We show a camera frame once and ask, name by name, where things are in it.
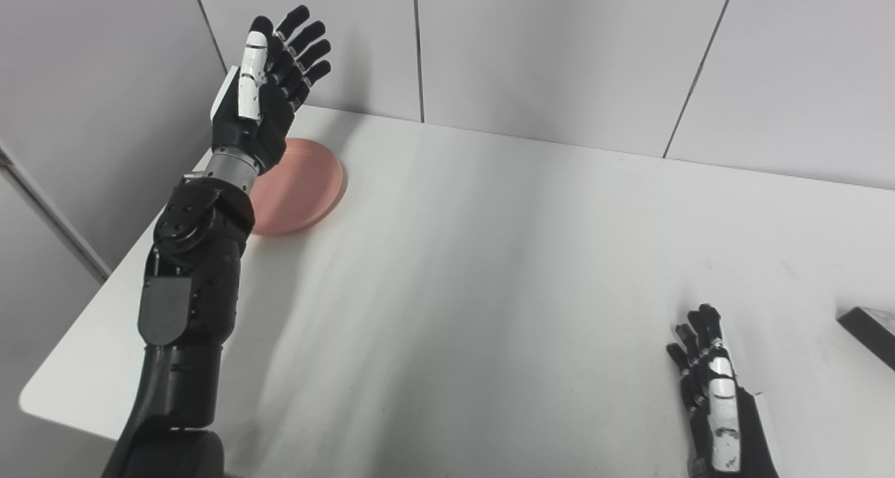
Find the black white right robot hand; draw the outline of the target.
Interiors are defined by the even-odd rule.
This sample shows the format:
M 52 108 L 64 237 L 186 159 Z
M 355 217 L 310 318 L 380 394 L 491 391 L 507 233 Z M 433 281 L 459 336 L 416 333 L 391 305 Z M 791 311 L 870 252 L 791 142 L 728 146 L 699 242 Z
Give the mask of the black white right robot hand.
M 675 325 L 666 351 L 678 368 L 692 437 L 690 477 L 777 477 L 757 399 L 738 381 L 718 310 L 703 303 Z

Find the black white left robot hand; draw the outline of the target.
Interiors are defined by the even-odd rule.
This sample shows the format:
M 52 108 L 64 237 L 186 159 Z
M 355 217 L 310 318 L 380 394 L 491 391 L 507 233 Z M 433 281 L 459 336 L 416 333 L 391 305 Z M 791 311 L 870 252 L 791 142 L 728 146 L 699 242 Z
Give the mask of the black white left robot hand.
M 257 175 L 278 165 L 287 132 L 317 81 L 331 71 L 323 22 L 297 6 L 278 25 L 257 16 L 210 113 L 212 150 L 247 157 Z

